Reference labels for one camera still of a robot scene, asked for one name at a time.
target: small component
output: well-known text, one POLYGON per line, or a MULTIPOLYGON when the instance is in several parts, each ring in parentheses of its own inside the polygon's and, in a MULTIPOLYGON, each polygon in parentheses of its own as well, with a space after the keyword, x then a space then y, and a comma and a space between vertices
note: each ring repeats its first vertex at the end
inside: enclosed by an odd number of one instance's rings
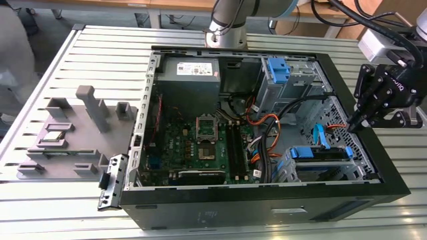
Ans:
POLYGON ((252 176, 255 177, 255 178, 260 178, 262 177, 262 174, 263 174, 263 172, 260 171, 260 170, 254 170, 254 174, 252 174, 252 176))
POLYGON ((40 142, 44 143, 57 143, 64 138, 65 132, 64 131, 49 131, 40 142))
POLYGON ((177 183, 181 186, 189 185, 222 185, 226 181, 224 171, 187 170, 177 173, 177 183))
POLYGON ((200 143, 199 145, 199 160, 215 160, 215 145, 209 143, 200 143))
POLYGON ((195 138, 197 143, 207 140, 215 143, 219 138, 218 119, 211 114, 203 114, 195 121, 195 138))

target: metal bracket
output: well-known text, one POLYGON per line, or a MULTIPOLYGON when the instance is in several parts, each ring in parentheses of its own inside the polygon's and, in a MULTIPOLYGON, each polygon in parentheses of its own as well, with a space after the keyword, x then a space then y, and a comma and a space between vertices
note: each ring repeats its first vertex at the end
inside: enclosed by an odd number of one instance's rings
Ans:
POLYGON ((120 210, 120 196, 125 183, 125 173, 129 156, 120 154, 109 159, 107 172, 99 180, 99 188, 103 189, 99 197, 97 211, 120 210))

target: side panel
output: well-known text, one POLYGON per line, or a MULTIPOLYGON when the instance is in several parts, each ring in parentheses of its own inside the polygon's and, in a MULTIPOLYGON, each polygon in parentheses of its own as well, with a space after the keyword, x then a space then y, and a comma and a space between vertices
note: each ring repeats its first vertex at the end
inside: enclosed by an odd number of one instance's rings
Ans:
POLYGON ((338 221, 374 203, 374 198, 324 197, 121 207, 143 230, 160 230, 338 221))

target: red wire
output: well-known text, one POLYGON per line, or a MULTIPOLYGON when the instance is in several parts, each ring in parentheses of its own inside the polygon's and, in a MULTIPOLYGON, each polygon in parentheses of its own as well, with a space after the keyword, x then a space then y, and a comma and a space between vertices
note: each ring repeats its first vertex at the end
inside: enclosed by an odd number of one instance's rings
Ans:
POLYGON ((332 128, 346 128, 346 124, 332 124, 330 126, 327 126, 328 129, 332 129, 332 128))

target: aluminum table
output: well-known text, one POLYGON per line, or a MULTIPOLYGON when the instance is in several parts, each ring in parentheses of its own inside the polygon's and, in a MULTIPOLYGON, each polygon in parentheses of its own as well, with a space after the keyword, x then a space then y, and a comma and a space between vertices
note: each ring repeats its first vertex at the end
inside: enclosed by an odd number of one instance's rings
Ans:
MULTIPOLYGON (((0 239, 424 239, 427 236, 427 129, 376 129, 411 195, 339 222, 141 231, 123 210, 97 212, 97 182, 21 181, 17 165, 33 145, 49 98, 80 104, 79 85, 115 106, 139 104, 152 45, 201 47, 200 31, 85 26, 72 30, 0 144, 0 239)), ((248 34, 252 50, 330 54, 348 87, 366 63, 354 40, 248 34)))

